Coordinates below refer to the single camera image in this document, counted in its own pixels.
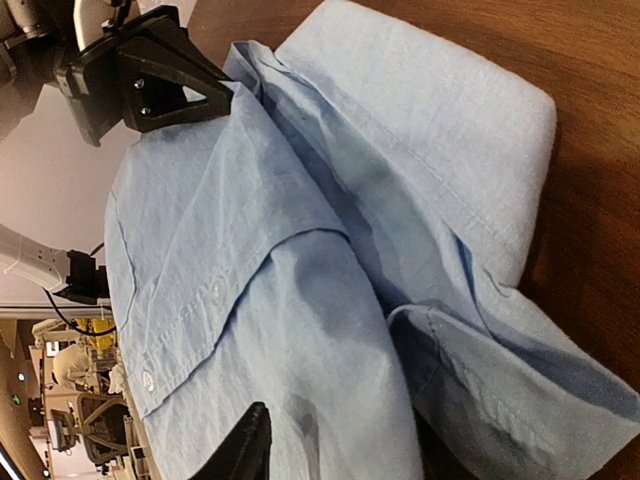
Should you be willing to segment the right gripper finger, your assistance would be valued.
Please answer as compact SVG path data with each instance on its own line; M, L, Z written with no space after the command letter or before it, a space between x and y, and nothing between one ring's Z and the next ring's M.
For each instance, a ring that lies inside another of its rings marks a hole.
M263 402L245 411L193 480L268 480L271 419Z

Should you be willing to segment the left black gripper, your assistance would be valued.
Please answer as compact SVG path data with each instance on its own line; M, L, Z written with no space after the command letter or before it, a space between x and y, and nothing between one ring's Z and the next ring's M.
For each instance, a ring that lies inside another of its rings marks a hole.
M75 4L76 44L55 79L84 140L98 146L119 122L140 133L224 117L229 77L207 59L177 53L179 10L160 5Z

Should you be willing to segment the light blue long sleeve shirt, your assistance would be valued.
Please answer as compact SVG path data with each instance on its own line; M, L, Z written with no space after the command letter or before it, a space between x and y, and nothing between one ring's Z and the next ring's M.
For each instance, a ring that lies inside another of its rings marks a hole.
M275 479L418 479L424 418L480 479L585 479L639 396L517 288L542 90L350 1L235 43L228 116L145 134L105 216L131 393L166 479L256 401Z

